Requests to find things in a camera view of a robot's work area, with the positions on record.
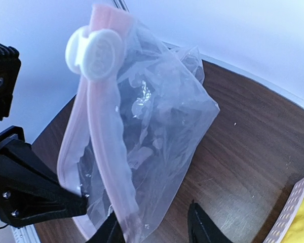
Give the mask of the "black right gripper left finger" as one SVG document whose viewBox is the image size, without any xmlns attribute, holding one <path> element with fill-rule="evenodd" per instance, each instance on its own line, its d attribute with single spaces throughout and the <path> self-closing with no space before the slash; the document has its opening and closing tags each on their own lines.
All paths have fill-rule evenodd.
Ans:
<svg viewBox="0 0 304 243">
<path fill-rule="evenodd" d="M 123 232 L 114 212 L 86 243 L 124 243 Z"/>
</svg>

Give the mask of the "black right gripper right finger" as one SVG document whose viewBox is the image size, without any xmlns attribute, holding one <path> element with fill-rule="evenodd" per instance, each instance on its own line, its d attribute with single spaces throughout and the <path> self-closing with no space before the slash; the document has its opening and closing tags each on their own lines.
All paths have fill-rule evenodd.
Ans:
<svg viewBox="0 0 304 243">
<path fill-rule="evenodd" d="M 215 225 L 202 207 L 192 201 L 187 213 L 190 243 L 233 243 Z"/>
</svg>

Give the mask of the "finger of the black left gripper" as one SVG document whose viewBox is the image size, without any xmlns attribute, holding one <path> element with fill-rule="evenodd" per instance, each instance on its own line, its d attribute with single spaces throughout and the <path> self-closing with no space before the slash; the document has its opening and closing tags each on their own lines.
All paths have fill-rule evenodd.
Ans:
<svg viewBox="0 0 304 243">
<path fill-rule="evenodd" d="M 87 199 L 59 185 L 57 176 L 20 140 L 0 145 L 0 220 L 24 227 L 82 216 Z"/>
</svg>

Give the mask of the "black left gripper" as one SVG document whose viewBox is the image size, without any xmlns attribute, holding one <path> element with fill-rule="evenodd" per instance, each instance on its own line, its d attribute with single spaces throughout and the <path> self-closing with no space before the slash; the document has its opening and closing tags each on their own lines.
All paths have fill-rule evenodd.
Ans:
<svg viewBox="0 0 304 243">
<path fill-rule="evenodd" d="M 20 67 L 21 61 L 17 49 L 0 44 L 0 121 L 10 114 Z"/>
</svg>

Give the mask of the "pink perforated plastic basket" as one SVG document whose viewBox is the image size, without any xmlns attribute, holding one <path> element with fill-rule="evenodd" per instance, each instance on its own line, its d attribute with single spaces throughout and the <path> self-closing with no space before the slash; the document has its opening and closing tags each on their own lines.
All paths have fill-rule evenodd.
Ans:
<svg viewBox="0 0 304 243">
<path fill-rule="evenodd" d="M 278 219 L 266 236 L 264 243 L 281 242 L 304 199 L 304 177 L 293 186 L 290 196 L 285 203 Z"/>
</svg>

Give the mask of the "clear zip top bag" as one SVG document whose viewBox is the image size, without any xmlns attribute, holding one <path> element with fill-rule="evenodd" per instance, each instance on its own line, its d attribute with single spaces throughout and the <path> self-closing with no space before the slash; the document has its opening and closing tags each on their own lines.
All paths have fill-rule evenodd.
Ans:
<svg viewBox="0 0 304 243">
<path fill-rule="evenodd" d="M 73 221 L 90 240 L 115 215 L 121 238 L 142 242 L 164 219 L 220 111 L 203 87 L 199 49 L 169 49 L 129 12 L 94 4 L 65 61 L 80 82 L 57 175 L 87 198 Z"/>
</svg>

